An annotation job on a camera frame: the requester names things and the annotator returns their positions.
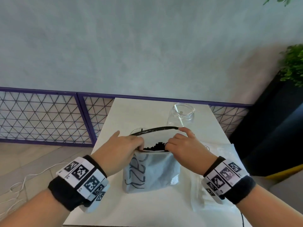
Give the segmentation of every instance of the person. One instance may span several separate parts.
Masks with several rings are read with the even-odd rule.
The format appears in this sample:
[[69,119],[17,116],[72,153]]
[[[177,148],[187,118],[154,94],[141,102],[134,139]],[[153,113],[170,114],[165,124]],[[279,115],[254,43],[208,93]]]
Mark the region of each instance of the person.
[[[187,136],[177,133],[168,140],[165,149],[172,152],[182,166],[203,175],[217,156],[209,152],[190,129],[182,127],[179,130]],[[91,155],[107,176],[122,170],[131,161],[134,150],[142,150],[144,146],[142,137],[119,137],[119,133],[114,133]],[[259,185],[236,206],[253,227],[303,226],[302,214]],[[46,189],[2,220],[0,227],[60,227],[69,214],[70,211]]]

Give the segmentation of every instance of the floor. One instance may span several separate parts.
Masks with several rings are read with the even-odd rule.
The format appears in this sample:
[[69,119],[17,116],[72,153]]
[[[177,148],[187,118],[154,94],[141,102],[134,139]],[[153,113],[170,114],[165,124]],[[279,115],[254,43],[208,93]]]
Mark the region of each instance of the floor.
[[[64,166],[64,164],[53,165],[67,164],[76,157],[91,154],[91,152],[92,148],[88,147],[0,143],[0,220],[5,217],[7,210],[15,202],[19,201],[9,212],[47,188],[56,172]],[[40,175],[28,176],[24,189],[15,199],[17,193],[14,192],[21,189],[21,183],[13,188],[13,192],[10,192],[12,185],[22,182],[29,174],[39,174],[47,168],[50,169]]]

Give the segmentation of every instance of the planter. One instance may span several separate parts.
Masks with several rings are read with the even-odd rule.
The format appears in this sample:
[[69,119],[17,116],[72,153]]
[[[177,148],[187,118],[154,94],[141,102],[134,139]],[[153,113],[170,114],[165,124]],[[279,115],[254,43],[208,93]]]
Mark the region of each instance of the planter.
[[303,163],[302,135],[303,87],[277,75],[230,141],[250,174],[268,176]]

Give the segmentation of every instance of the white table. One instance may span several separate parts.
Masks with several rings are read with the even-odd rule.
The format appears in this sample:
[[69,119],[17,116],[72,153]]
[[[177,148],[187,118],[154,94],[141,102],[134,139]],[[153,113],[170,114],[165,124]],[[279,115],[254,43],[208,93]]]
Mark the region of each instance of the white table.
[[[101,130],[95,152],[117,130],[127,136],[139,127],[166,126],[173,102],[115,98]],[[191,129],[200,141],[230,143],[208,105],[192,104],[196,109]],[[122,171],[108,177],[111,187],[93,213],[76,208],[65,225],[97,226],[242,226],[240,212],[205,211],[195,213],[190,204],[189,171],[181,169],[180,184],[164,189],[126,194],[122,190]],[[247,220],[245,227],[251,226]]]

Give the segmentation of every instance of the plastic bag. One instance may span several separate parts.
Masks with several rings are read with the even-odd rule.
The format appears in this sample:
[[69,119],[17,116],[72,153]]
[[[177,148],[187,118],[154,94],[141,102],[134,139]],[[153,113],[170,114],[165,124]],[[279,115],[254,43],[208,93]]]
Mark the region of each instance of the plastic bag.
[[122,187],[126,193],[157,190],[179,182],[180,164],[165,143],[179,131],[157,130],[142,134],[144,151],[136,151],[130,164],[123,169]]
[[[243,166],[233,144],[213,144],[205,143],[203,145],[216,156],[222,156],[226,159],[235,161],[240,167]],[[237,207],[226,198],[219,203],[210,196],[202,185],[203,176],[190,172],[191,178],[191,207],[194,212],[203,210],[229,210],[238,212]]]

